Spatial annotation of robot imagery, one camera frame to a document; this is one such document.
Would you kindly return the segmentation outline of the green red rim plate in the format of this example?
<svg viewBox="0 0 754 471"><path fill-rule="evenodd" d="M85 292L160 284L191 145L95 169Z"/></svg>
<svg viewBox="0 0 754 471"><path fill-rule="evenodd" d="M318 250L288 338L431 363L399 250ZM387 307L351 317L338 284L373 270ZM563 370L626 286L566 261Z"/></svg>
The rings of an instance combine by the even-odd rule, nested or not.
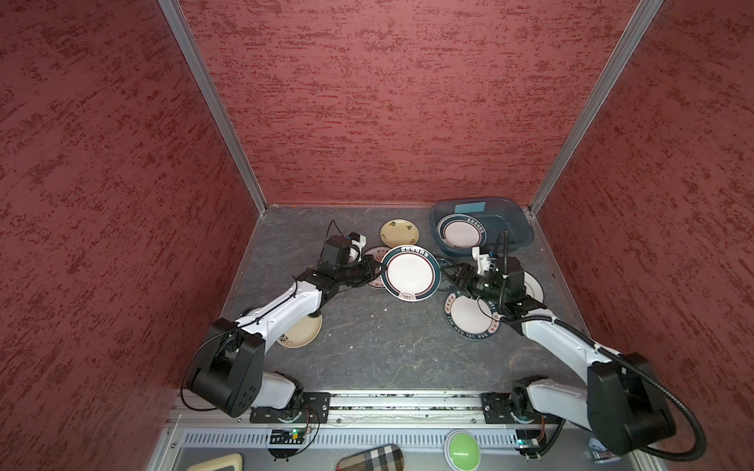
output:
<svg viewBox="0 0 754 471"><path fill-rule="evenodd" d="M381 261L381 280L395 298L420 302L431 298L441 284L441 267L436 257L417 245L390 249Z"/></svg>

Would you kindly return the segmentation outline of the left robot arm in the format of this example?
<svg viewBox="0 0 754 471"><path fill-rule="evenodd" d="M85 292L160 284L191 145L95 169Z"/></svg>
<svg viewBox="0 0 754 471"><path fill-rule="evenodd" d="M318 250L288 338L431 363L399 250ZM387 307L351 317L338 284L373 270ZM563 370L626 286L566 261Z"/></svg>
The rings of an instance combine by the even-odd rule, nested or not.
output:
<svg viewBox="0 0 754 471"><path fill-rule="evenodd" d="M280 421L297 420L304 410L304 387L282 373L266 372L266 353L341 288L360 288L377 278L380 264L363 253L366 242L358 233L332 235L316 267L296 276L284 294L235 321L215 321L190 361L180 396L189 391L209 404L204 412L219 410L232 418L266 408Z"/></svg>

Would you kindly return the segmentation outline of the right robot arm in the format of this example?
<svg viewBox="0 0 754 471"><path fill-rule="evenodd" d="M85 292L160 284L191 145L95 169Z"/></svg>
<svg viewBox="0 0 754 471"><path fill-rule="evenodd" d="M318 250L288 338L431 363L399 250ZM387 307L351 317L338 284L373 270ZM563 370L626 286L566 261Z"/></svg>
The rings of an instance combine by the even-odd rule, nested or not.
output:
<svg viewBox="0 0 754 471"><path fill-rule="evenodd" d="M594 341L530 296L516 259L497 260L482 271L463 263L441 272L463 296L496 308L495 321L538 343L581 378L579 387L544 376L517 382L507 404L514 420L555 416L591 432L615 455L642 451L675 462L705 455L700 421L657 380L651 362Z"/></svg>

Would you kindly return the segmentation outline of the small yellow plate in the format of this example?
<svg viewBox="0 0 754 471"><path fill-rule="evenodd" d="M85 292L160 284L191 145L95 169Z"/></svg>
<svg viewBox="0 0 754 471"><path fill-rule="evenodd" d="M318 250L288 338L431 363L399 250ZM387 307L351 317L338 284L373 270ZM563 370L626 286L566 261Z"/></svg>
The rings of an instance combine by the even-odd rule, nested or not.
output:
<svg viewBox="0 0 754 471"><path fill-rule="evenodd" d="M380 239L388 247L416 245L419 238L420 231L416 224L405 219L390 220L380 229Z"/></svg>

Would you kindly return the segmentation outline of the green rim lettered plate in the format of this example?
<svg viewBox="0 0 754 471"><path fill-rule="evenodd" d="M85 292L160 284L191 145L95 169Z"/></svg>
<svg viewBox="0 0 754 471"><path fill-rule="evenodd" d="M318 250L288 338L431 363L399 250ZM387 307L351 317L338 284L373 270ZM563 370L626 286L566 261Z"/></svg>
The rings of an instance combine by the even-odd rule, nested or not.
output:
<svg viewBox="0 0 754 471"><path fill-rule="evenodd" d="M483 341L495 335L501 325L501 315L496 304L484 299L451 292L444 304L449 326L460 336L471 341Z"/></svg>

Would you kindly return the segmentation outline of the white plate black outline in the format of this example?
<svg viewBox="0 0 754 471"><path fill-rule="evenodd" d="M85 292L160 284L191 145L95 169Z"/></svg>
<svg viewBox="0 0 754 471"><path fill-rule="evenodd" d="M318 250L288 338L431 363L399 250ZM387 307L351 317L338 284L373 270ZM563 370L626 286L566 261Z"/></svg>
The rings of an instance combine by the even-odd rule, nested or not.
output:
<svg viewBox="0 0 754 471"><path fill-rule="evenodd" d="M540 282L528 272L523 273L523 282L525 292L528 296L536 301L543 303L545 301L545 292L540 285Z"/></svg>

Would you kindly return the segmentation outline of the cream plate near left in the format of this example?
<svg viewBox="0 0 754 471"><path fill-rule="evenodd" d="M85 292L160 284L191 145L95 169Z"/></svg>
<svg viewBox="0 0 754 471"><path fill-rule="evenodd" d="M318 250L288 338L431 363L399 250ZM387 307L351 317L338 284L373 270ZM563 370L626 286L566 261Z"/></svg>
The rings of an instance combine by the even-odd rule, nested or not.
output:
<svg viewBox="0 0 754 471"><path fill-rule="evenodd" d="M319 335L323 326L321 316L304 316L291 329L278 337L277 343L287 349L300 349L312 343Z"/></svg>

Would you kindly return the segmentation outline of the green round button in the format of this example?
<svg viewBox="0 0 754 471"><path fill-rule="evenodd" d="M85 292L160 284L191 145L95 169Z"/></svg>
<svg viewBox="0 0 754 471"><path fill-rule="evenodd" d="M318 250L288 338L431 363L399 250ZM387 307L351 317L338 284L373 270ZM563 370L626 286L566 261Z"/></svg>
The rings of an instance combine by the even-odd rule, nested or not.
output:
<svg viewBox="0 0 754 471"><path fill-rule="evenodd" d="M477 471L481 465L481 450L475 437L465 430L453 430L443 445L447 465L453 471Z"/></svg>

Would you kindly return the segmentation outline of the plaid fabric item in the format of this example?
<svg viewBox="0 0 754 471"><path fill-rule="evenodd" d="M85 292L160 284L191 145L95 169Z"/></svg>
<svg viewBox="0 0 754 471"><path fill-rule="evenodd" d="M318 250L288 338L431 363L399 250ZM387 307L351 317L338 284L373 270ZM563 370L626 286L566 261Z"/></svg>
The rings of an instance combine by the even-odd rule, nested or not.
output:
<svg viewBox="0 0 754 471"><path fill-rule="evenodd" d="M397 445L383 445L341 459L336 471L404 471L404 454Z"/></svg>

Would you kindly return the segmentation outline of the cream tablet corner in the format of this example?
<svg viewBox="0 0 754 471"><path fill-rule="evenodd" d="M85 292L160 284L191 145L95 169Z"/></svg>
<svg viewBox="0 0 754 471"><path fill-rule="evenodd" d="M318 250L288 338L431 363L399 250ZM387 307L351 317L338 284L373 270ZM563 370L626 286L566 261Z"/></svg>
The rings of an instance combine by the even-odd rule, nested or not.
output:
<svg viewBox="0 0 754 471"><path fill-rule="evenodd" d="M187 471L243 471L243 457L239 453L231 453L210 459L187 468Z"/></svg>

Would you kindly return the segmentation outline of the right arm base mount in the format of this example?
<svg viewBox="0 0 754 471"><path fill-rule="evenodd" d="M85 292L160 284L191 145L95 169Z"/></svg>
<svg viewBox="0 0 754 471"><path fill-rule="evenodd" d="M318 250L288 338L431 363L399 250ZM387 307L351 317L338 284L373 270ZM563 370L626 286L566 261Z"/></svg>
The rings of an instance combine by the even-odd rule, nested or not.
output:
<svg viewBox="0 0 754 471"><path fill-rule="evenodd" d="M533 419L526 412L525 399L520 392L485 392L480 395L485 423L531 424Z"/></svg>

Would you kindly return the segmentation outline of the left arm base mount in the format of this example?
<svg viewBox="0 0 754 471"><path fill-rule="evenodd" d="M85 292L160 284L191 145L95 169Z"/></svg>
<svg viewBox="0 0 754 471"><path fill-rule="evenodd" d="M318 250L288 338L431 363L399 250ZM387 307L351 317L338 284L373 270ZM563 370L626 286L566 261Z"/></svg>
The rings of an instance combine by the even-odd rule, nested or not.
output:
<svg viewBox="0 0 754 471"><path fill-rule="evenodd" d="M253 424L326 423L330 409L329 392L295 392L283 409L253 407L249 422Z"/></svg>

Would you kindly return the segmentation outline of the aluminium front rail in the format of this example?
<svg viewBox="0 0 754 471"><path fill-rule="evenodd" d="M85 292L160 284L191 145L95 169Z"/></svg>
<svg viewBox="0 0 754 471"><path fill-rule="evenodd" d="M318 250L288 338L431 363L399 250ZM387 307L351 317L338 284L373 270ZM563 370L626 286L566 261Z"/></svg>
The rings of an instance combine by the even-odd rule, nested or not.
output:
<svg viewBox="0 0 754 471"><path fill-rule="evenodd" d="M598 463L583 429L567 425L541 458L525 458L514 447L520 424L490 424L479 391L333 390L320 412L307 420L305 443L275 442L283 424L255 423L249 416L195 412L177 403L148 462L150 470L187 470L237 453L245 470L333 470L342 459L396 445L408 470L446 470L447 435L475 437L483 470L664 470L644 453Z"/></svg>

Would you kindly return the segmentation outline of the right aluminium corner post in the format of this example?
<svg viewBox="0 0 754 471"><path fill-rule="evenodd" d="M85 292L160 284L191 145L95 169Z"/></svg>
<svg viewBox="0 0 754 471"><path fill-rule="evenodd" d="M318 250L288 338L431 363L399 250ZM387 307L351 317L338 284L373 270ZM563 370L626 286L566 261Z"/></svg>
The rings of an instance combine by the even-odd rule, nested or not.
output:
<svg viewBox="0 0 754 471"><path fill-rule="evenodd" d="M567 164L569 164L569 161L575 155L575 151L577 151L583 137L585 137L593 121L598 116L603 104L613 90L620 75L624 72L624 68L630 62L630 58L663 4L663 0L641 0L638 2L605 67L599 78L597 78L587 100L584 102L575 123L567 134L550 170L547 172L542 184L540 184L538 191L528 206L528 213L532 219L538 217L545 201L555 188L563 171L567 168Z"/></svg>

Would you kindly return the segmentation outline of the aluminium corner post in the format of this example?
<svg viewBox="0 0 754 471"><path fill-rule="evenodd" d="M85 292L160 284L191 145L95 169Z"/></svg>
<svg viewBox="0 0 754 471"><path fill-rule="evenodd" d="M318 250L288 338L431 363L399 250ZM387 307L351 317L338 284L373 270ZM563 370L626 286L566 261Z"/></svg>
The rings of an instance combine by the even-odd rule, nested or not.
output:
<svg viewBox="0 0 754 471"><path fill-rule="evenodd" d="M598 116L603 104L613 90L620 75L624 72L624 68L630 62L630 58L663 4L663 0L641 0L638 2L605 67L599 78L597 78L587 100L584 102L575 123L567 134L550 170L547 172L542 184L540 184L538 191L528 206L528 213L532 219L538 217L545 201L555 188L563 171L567 168L567 164L569 164L569 161L575 155L575 151L577 151L583 137L585 137L593 121Z"/></svg>
<svg viewBox="0 0 754 471"><path fill-rule="evenodd" d="M194 81L198 85L210 114L221 133L221 137L223 137L223 141L247 187L247 191L253 199L257 212L265 216L268 210L267 200L253 172L253 168L251 168L249 157L247 157L247 153L243 149L239 135L234 128L220 93L211 78L206 62L201 56L198 44L190 30L190 25L180 2L176 0L158 0L157 3L167 20L174 39L176 39L181 49L190 72L194 77Z"/></svg>

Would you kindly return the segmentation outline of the left aluminium corner post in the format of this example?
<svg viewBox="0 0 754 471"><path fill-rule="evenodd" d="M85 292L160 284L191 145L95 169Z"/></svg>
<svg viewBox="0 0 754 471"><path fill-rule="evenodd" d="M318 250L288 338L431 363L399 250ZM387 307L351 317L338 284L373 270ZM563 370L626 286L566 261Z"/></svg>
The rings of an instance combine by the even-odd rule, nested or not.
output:
<svg viewBox="0 0 754 471"><path fill-rule="evenodd" d="M221 137L223 137L223 141L247 187L247 191L253 199L257 212L265 216L268 210L267 200L253 172L253 168L251 168L249 157L247 157L247 153L243 149L239 135L234 128L220 93L211 78L206 62L201 56L198 44L190 30L190 25L180 2L176 0L158 0L157 3L167 20L174 39L176 39L181 49L190 72L194 77L194 81L198 85L210 114L221 133Z"/></svg>

